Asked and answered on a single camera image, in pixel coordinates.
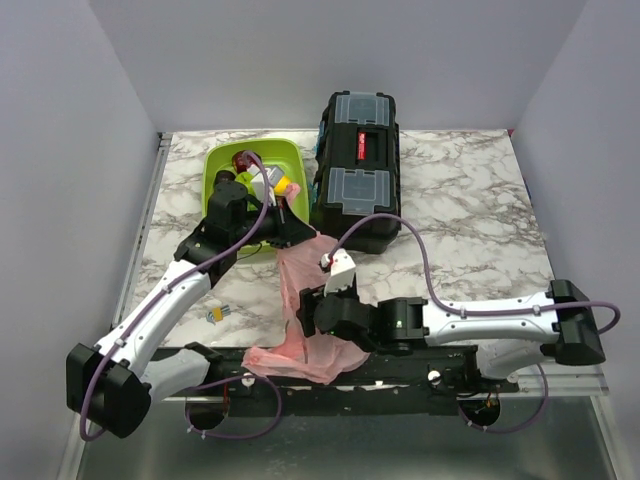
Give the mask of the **pink plastic bag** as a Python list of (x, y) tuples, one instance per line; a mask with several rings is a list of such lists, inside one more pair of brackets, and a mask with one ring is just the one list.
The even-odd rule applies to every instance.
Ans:
[(305, 336), (296, 317), (299, 294), (326, 282), (327, 275), (318, 263), (336, 244), (336, 239), (315, 231), (310, 240), (276, 253), (285, 338), (272, 348), (247, 349), (242, 366), (249, 372), (329, 384), (339, 374), (353, 371), (368, 360), (369, 355), (351, 342), (319, 333)]

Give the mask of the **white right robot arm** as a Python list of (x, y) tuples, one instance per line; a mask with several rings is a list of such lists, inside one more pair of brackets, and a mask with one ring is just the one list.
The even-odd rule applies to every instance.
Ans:
[(365, 304), (354, 286), (331, 293), (305, 289), (299, 301), (296, 317), (305, 336), (330, 335), (366, 353), (401, 357), (478, 342), (476, 358), (459, 370), (462, 384), (474, 392), (546, 359), (564, 366), (606, 359), (594, 304), (568, 280), (553, 280), (547, 290), (524, 297), (442, 305), (420, 297)]

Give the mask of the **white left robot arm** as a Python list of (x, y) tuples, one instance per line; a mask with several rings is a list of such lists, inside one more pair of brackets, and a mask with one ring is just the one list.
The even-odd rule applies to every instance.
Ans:
[(225, 375), (223, 355), (192, 342), (161, 361), (153, 356), (184, 314), (237, 261), (244, 245), (286, 249), (314, 238), (284, 199), (265, 204), (236, 182), (210, 196), (206, 216), (177, 247), (159, 283), (117, 327), (93, 346), (77, 344), (66, 359), (66, 403), (83, 423), (125, 438), (150, 406), (182, 390), (214, 393)]

